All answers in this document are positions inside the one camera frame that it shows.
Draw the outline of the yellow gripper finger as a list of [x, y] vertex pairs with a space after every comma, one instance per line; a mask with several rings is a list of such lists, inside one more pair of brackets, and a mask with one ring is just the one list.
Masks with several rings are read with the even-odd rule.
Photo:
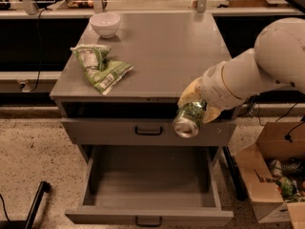
[[206, 107], [206, 111], [203, 114], [202, 123], [206, 124], [206, 123], [210, 123], [210, 122], [214, 121], [215, 119], [217, 119], [220, 116], [221, 112], [222, 112], [221, 109], [216, 108], [216, 107], [212, 106], [211, 104], [208, 104]]
[[177, 102], [177, 106], [179, 108], [182, 108], [187, 103], [199, 101], [202, 99], [200, 92], [200, 80], [201, 78], [198, 77], [184, 90]]

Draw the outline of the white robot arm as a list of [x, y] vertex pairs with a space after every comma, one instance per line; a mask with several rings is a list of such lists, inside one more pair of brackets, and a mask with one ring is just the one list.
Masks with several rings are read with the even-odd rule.
[[207, 103], [202, 121], [209, 123], [256, 94], [282, 86], [305, 93], [305, 20], [283, 18], [261, 31], [254, 46], [210, 67], [180, 96], [177, 106]]

